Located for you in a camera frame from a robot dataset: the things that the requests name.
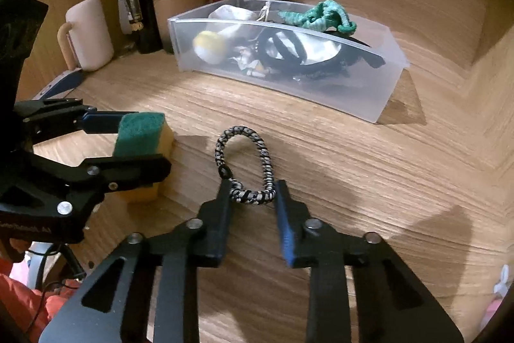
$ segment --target yellow sponge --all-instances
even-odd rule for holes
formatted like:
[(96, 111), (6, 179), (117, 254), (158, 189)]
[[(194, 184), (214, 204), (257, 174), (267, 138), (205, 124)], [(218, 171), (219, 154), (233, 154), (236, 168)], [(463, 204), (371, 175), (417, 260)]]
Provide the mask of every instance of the yellow sponge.
[[(162, 113), (132, 113), (125, 115), (118, 128), (114, 157), (162, 154), (171, 159), (173, 131)], [(127, 203), (147, 203), (158, 196), (159, 184), (116, 194)]]

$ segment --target transparent plastic bin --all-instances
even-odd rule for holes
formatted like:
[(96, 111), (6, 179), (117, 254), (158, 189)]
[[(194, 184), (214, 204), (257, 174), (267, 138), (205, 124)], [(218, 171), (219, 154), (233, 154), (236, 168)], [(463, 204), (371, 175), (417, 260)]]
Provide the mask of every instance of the transparent plastic bin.
[[(403, 68), (409, 65), (389, 28), (350, 15), (357, 24), (353, 37), (371, 46), (367, 47), (337, 35), (282, 24), (278, 11), (304, 13), (312, 8), (287, 1), (271, 1), (268, 20), (273, 23), (207, 18), (221, 5), (259, 12), (266, 2), (224, 0), (170, 18), (170, 37), (179, 69), (241, 80), (376, 122)], [(205, 48), (212, 54), (200, 56), (210, 64), (193, 47), (202, 31), (209, 31), (210, 36), (207, 44), (202, 44), (203, 54)], [(243, 57), (252, 61), (252, 66), (259, 60), (257, 67), (241, 65)]]

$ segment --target pink object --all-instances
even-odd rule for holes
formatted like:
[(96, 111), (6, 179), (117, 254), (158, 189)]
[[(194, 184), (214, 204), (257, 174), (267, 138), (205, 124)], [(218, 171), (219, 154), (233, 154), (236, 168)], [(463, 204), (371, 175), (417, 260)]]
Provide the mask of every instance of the pink object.
[(480, 323), (480, 330), (484, 329), (484, 327), (487, 325), (487, 323), (489, 323), (490, 319), (492, 319), (496, 310), (502, 304), (502, 301), (503, 301), (503, 299), (495, 299), (492, 303), (489, 304), (489, 306), (485, 310), (484, 318), (482, 319), (482, 322)]

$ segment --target orange cloth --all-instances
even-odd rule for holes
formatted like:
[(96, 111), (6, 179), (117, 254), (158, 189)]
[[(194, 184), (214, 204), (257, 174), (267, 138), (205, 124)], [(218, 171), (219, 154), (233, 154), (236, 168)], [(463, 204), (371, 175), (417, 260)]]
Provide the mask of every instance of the orange cloth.
[[(38, 311), (41, 292), (33, 291), (4, 274), (7, 271), (10, 272), (11, 268), (12, 264), (0, 260), (0, 300), (18, 327), (25, 332)], [(66, 284), (78, 287), (76, 281), (68, 281)], [(45, 303), (40, 309), (38, 318), (30, 329), (28, 336), (32, 343), (38, 342), (43, 329), (73, 293), (72, 289), (63, 288), (60, 293), (47, 292), (45, 294)]]
[(0, 258), (0, 275), (7, 275), (11, 273), (12, 263)]

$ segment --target black metal bracket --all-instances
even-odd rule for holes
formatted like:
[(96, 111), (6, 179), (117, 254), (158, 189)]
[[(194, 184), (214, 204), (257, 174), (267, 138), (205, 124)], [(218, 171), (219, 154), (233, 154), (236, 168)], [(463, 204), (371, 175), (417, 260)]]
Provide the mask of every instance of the black metal bracket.
[[(196, 271), (218, 267), (225, 255), (230, 189), (230, 181), (222, 180), (217, 198), (171, 233), (151, 239), (128, 236), (84, 281), (40, 343), (143, 341), (157, 266), (163, 268), (153, 342), (199, 343)], [(275, 209), (287, 264), (311, 269), (307, 343), (351, 342), (345, 266), (353, 269), (360, 342), (464, 341), (436, 299), (377, 233), (364, 238), (338, 233), (292, 200), (283, 180), (277, 182)]]
[(462, 343), (457, 326), (420, 279), (377, 233), (337, 232), (294, 201), (277, 182), (282, 253), (292, 268), (310, 267), (307, 343), (350, 342), (345, 266), (355, 284), (360, 343)]
[(223, 180), (217, 198), (171, 233), (151, 239), (129, 235), (84, 281), (39, 342), (144, 341), (155, 269), (162, 266), (154, 342), (199, 343), (196, 270), (216, 268), (225, 256), (230, 189), (231, 182)]
[(0, 240), (4, 256), (17, 261), (8, 238), (78, 243), (94, 206), (105, 193), (165, 179), (171, 164), (162, 155), (85, 159), (77, 167), (37, 156), (33, 144), (85, 130), (116, 133), (122, 112), (99, 112), (82, 100), (17, 102), (18, 136), (0, 150)]

